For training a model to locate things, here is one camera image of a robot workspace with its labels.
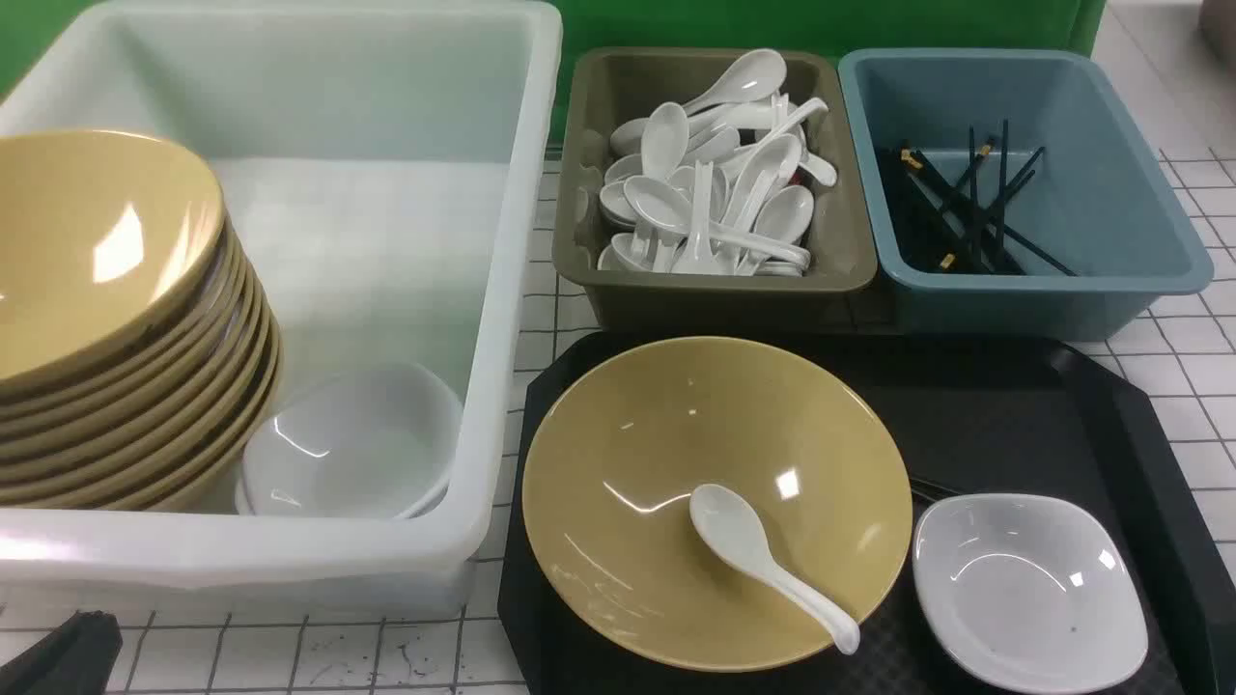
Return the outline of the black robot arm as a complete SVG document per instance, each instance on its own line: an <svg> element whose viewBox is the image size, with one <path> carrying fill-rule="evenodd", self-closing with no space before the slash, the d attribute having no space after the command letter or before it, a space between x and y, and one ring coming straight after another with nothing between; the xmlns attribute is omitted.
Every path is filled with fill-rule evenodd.
<svg viewBox="0 0 1236 695"><path fill-rule="evenodd" d="M116 616L75 613L2 665L2 694L104 694L124 646Z"/></svg>

